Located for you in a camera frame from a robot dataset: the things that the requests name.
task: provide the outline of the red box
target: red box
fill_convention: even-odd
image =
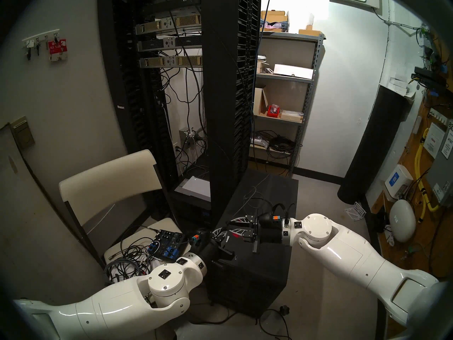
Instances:
[[[278,105],[269,105],[269,108],[267,109],[267,116],[268,117],[278,118],[279,113],[280,113],[280,106],[278,106]]]

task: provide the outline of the shelving unit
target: shelving unit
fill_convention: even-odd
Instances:
[[[258,150],[266,150],[266,148],[264,146],[261,146],[261,145],[255,145],[255,150],[258,149]],[[277,151],[277,150],[273,150],[273,149],[269,149],[270,152],[275,152],[275,153],[282,153],[284,155],[289,155],[288,152],[282,152],[282,151]]]
[[[280,127],[281,129],[292,131],[295,142],[295,150],[290,158],[289,164],[279,163],[279,166],[286,167],[289,170],[289,176],[292,175],[294,165],[299,156],[300,145],[305,133],[308,116],[310,113],[314,86],[318,78],[320,52],[323,46],[325,36],[320,33],[318,36],[300,35],[292,33],[273,33],[264,32],[263,40],[258,51],[258,54],[265,54],[269,68],[273,69],[275,64],[288,64],[298,67],[311,68],[313,70],[313,78],[297,78],[284,75],[276,75],[269,73],[257,73],[256,84],[265,84],[266,95],[269,104],[277,104],[282,109],[292,108],[291,111],[303,112],[301,122],[283,120],[281,118],[267,117],[264,113],[255,115],[256,120],[266,122],[266,127],[272,130],[272,127]],[[265,150],[262,146],[255,145],[255,149]]]
[[[278,118],[268,117],[267,116],[267,111],[266,111],[266,113],[260,113],[258,115],[255,115],[255,117],[261,117],[261,118],[264,118],[264,119],[269,119],[269,120],[283,122],[283,123],[292,123],[292,124],[294,124],[294,123],[295,124],[300,124],[300,123],[303,122],[303,121],[289,121],[287,119],[281,119],[281,114],[279,114]]]
[[[266,78],[266,79],[277,79],[277,80],[288,80],[291,82],[296,82],[296,83],[311,83],[311,79],[304,79],[304,78],[297,78],[297,77],[289,77],[286,75],[278,75],[278,74],[268,74],[268,73],[257,73],[256,74],[257,78]]]

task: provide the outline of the key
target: key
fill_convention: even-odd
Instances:
[[[36,38],[36,52],[38,53],[39,56],[39,47],[41,46],[41,43],[39,41],[39,38]]]

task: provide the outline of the light switch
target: light switch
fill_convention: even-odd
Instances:
[[[14,138],[21,150],[35,144],[35,140],[31,135],[31,130],[28,126],[27,118],[21,117],[18,120],[11,123],[11,129],[13,131]]]

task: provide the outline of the chair backrest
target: chair backrest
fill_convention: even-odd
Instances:
[[[149,150],[111,160],[60,182],[60,195],[80,225],[115,202],[162,188]]]

